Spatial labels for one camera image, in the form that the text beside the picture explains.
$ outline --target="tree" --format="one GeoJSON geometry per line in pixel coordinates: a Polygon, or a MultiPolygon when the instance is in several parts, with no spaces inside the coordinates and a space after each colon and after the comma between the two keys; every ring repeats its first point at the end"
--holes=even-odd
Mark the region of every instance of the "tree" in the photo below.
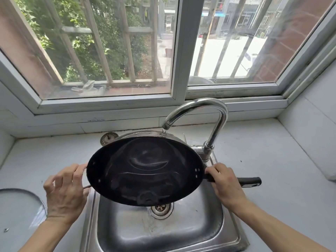
{"type": "MultiPolygon", "coordinates": [[[[142,0],[127,0],[139,5],[142,0]]],[[[41,45],[53,61],[64,81],[80,81],[76,67],[55,30],[43,0],[15,0],[41,45]]],[[[64,26],[89,27],[79,0],[53,0],[64,26]]],[[[114,80],[126,79],[127,54],[121,31],[119,4],[116,0],[90,0],[99,35],[103,44],[108,66],[114,80]]],[[[126,7],[128,26],[142,26],[141,18],[126,7]]],[[[72,46],[89,80],[106,80],[91,34],[69,34],[72,46]]],[[[146,53],[143,36],[131,36],[131,48],[135,72],[142,66],[142,55],[146,53]]]]}

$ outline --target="faucet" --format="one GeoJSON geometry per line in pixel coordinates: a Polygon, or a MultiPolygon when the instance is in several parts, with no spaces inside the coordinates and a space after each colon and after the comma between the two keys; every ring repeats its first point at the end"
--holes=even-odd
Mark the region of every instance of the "faucet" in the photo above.
{"type": "Polygon", "coordinates": [[[163,129],[168,130],[180,117],[195,109],[205,107],[211,107],[219,110],[219,118],[210,134],[209,139],[205,141],[204,144],[201,146],[191,146],[191,148],[195,150],[197,154],[199,154],[203,162],[207,162],[209,160],[209,157],[215,147],[214,143],[217,135],[228,119],[229,111],[225,103],[215,98],[200,98],[187,102],[176,108],[172,113],[170,113],[167,116],[165,123],[162,125],[163,129]]]}

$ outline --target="white car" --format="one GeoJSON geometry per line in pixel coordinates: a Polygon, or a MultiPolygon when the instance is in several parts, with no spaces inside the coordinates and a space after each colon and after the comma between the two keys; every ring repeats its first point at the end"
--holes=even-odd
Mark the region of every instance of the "white car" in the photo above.
{"type": "Polygon", "coordinates": [[[250,54],[246,53],[242,62],[241,66],[247,71],[250,71],[250,68],[252,67],[252,64],[254,63],[255,59],[257,58],[258,54],[250,54]]]}

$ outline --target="hand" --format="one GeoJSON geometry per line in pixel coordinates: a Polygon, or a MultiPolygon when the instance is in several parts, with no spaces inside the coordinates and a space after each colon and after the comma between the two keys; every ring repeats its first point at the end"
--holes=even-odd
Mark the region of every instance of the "hand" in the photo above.
{"type": "Polygon", "coordinates": [[[46,221],[70,227],[82,213],[90,190],[83,189],[82,185],[86,166],[87,164],[72,164],[45,181],[43,188],[47,193],[48,208],[46,221]]]}
{"type": "Polygon", "coordinates": [[[215,179],[215,183],[211,183],[212,187],[226,208],[236,213],[241,207],[245,207],[248,199],[231,168],[217,163],[207,167],[205,173],[210,173],[215,179]]]}

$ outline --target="sink basin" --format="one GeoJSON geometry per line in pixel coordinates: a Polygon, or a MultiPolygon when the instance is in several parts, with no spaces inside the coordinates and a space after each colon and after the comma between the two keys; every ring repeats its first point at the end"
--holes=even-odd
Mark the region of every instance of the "sink basin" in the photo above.
{"type": "MultiPolygon", "coordinates": [[[[212,153],[208,165],[216,162],[212,153]]],[[[150,207],[115,203],[93,189],[87,206],[80,252],[234,252],[248,246],[238,219],[207,181],[167,205],[170,215],[164,219],[155,218],[150,207]]]]}

